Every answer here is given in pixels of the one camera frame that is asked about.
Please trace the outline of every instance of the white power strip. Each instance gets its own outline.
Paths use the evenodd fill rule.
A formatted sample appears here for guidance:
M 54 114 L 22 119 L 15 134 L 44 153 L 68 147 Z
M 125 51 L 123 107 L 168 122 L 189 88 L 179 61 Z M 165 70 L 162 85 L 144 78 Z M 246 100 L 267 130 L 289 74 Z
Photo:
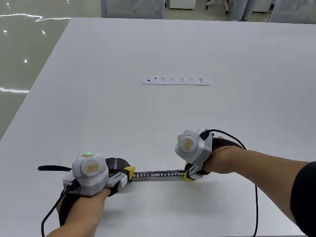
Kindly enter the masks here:
M 204 76 L 145 76 L 146 85 L 211 85 L 210 79 Z

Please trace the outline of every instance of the measuring tape blade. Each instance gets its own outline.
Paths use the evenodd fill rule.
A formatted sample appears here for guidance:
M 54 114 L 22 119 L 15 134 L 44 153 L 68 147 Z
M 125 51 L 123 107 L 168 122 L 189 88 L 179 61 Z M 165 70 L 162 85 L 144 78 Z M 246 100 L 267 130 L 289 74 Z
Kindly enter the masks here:
M 134 172 L 132 180 L 142 181 L 179 181 L 183 180 L 185 170 L 158 170 Z

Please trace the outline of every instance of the beige label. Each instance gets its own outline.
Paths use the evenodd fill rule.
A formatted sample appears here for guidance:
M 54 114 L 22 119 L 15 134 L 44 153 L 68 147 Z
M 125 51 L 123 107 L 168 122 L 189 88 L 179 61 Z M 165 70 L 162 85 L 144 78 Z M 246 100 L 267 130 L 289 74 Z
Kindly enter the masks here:
M 190 148 L 191 148 L 191 145 L 192 145 L 193 141 L 191 139 L 186 139 L 186 141 L 184 142 L 184 145 L 183 145 L 183 150 L 184 151 L 189 151 Z
M 99 171 L 99 164 L 98 163 L 86 165 L 84 168 L 84 172 L 86 174 L 90 174 L 90 173 L 94 173 L 94 172 L 98 172 L 98 171 Z
M 93 154 L 82 154 L 80 157 L 83 157 L 83 158 L 93 157 Z

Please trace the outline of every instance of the glossy floor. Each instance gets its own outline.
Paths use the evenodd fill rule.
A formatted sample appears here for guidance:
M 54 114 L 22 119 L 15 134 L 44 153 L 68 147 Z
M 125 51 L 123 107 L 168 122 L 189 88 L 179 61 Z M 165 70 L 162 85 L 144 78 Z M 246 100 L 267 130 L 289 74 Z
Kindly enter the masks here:
M 100 0 L 0 0 L 0 139 L 71 17 L 100 17 Z M 268 21 L 270 12 L 250 21 Z M 165 9 L 166 19 L 229 20 L 221 2 Z

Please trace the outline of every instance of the white tabletop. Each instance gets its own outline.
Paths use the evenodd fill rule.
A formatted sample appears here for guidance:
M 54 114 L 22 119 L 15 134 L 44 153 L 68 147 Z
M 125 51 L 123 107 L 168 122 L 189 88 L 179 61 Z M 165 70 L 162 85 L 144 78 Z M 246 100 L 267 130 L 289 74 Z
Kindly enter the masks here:
M 1 236 L 38 236 L 78 152 L 137 170 L 179 169 L 177 134 L 206 126 L 248 149 L 313 160 L 315 27 L 72 19 L 0 142 Z M 205 75 L 212 86 L 148 86 L 144 75 Z M 97 236 L 251 236 L 254 186 L 236 175 L 132 183 L 106 201 Z M 58 227 L 56 213 L 46 233 Z M 258 235 L 299 235 L 259 192 Z

